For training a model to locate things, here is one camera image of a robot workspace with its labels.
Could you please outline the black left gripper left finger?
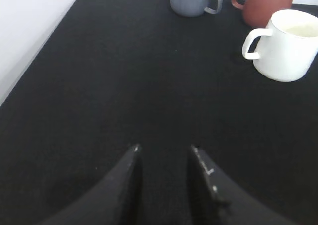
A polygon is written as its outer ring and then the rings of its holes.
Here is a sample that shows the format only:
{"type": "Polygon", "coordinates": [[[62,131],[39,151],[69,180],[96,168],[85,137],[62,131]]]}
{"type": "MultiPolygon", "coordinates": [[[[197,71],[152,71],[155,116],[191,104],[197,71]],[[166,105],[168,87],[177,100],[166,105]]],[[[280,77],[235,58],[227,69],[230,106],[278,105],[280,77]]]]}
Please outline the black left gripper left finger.
{"type": "Polygon", "coordinates": [[[133,217],[142,183],[141,146],[130,147],[87,193],[40,225],[123,225],[133,217]]]}

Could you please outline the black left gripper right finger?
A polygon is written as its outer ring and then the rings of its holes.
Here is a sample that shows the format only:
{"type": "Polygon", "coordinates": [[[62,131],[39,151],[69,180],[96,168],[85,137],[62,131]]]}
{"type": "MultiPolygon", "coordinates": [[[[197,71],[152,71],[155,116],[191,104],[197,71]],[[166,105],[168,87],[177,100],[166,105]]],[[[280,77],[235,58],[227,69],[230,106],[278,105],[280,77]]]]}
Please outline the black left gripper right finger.
{"type": "Polygon", "coordinates": [[[190,147],[190,212],[195,225],[291,225],[231,180],[203,149],[190,147]]]}

